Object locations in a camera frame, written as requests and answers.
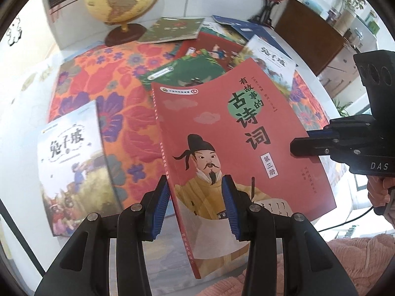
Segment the cloud illustration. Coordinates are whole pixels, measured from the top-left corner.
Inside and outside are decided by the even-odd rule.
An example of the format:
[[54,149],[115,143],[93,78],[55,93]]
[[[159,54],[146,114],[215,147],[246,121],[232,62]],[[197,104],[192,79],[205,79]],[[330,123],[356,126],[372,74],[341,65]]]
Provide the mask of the cloud illustration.
[[205,125],[212,125],[221,119],[219,113],[203,112],[198,117],[194,118],[194,121],[198,123],[204,123]]
[[198,105],[198,103],[196,101],[189,100],[186,98],[181,98],[181,99],[177,99],[174,101],[165,100],[163,102],[163,104],[165,105],[165,107],[167,109],[174,110],[174,111],[179,111],[184,108],[196,107]]

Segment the green circle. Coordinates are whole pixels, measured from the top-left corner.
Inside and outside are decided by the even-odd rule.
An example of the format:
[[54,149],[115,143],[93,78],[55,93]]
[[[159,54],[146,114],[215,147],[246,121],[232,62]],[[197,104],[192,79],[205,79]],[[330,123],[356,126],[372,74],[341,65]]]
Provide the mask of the green circle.
[[[246,91],[245,89],[239,90],[238,92],[235,92],[238,95],[238,99],[240,100],[238,103],[236,103],[236,101],[232,101],[232,102],[228,102],[228,111],[229,113],[235,117],[236,119],[239,119],[240,117],[242,117],[245,113],[245,109],[254,109],[254,113],[258,114],[261,109],[262,109],[262,98],[260,96],[260,94],[255,91],[255,89]],[[234,99],[234,95],[232,94],[232,96],[229,98],[229,101],[231,101],[232,99]]]

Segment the hand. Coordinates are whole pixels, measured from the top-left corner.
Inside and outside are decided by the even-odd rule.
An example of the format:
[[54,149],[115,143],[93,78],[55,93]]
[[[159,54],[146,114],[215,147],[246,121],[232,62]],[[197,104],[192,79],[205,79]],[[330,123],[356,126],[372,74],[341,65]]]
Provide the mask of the hand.
[[395,178],[368,176],[368,198],[373,207],[381,207],[390,202],[388,189],[395,186]]

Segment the brown wooden panel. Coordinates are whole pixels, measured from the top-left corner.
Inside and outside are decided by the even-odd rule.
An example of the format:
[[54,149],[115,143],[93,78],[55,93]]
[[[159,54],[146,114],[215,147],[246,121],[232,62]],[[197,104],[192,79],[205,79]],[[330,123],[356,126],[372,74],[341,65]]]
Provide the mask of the brown wooden panel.
[[323,18],[297,0],[288,0],[275,31],[316,76],[339,53],[345,42]]

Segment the beard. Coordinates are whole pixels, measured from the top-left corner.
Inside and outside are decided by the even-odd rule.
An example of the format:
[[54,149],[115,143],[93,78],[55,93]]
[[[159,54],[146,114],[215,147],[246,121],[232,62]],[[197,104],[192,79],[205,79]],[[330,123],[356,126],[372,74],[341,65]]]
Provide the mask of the beard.
[[214,185],[216,183],[216,181],[217,181],[217,176],[216,176],[215,172],[210,171],[209,172],[209,176],[210,176],[210,179],[211,179],[211,185]]

